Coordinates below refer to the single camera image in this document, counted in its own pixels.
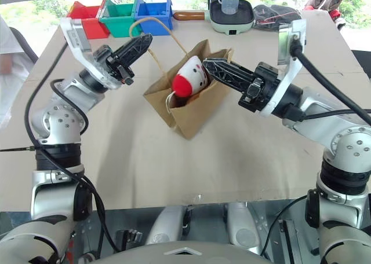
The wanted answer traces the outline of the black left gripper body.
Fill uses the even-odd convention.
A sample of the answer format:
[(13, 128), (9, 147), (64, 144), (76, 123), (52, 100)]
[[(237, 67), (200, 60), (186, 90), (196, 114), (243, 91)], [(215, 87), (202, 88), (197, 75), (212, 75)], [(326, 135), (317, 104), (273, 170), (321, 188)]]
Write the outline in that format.
[(122, 46), (113, 52), (108, 45), (103, 45), (93, 53), (93, 57), (110, 77), (125, 85), (133, 83), (134, 73), (130, 68), (130, 48)]

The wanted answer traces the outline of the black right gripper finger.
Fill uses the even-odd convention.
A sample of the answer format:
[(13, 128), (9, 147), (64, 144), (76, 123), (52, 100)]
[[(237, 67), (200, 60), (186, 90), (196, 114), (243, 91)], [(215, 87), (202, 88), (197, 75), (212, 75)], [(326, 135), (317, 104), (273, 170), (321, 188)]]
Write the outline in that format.
[(231, 75), (239, 78), (254, 78), (254, 73), (236, 63), (228, 63), (225, 58), (206, 58), (202, 62), (209, 75), (222, 77)]
[(224, 68), (218, 65), (210, 65), (205, 67), (205, 69), (213, 79), (238, 92), (247, 91), (254, 80), (252, 74), (237, 70), (236, 68)]

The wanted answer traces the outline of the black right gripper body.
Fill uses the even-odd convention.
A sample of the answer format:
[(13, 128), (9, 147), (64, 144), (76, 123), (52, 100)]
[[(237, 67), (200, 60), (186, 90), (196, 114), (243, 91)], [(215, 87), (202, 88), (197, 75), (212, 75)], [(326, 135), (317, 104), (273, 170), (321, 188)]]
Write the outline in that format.
[(278, 69), (259, 62), (252, 83), (242, 92), (238, 105), (251, 112), (261, 111), (273, 97), (279, 82)]

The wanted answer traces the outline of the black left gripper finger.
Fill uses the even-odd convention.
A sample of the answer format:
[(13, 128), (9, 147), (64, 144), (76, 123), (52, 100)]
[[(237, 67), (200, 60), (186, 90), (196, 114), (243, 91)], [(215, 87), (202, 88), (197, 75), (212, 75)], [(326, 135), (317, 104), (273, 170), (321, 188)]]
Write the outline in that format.
[(133, 37), (130, 41), (113, 52), (113, 57), (116, 60), (137, 60), (148, 50), (152, 39), (153, 37), (151, 34)]
[(121, 47), (121, 62), (126, 66), (131, 66), (138, 60), (146, 51), (145, 46), (122, 46)]

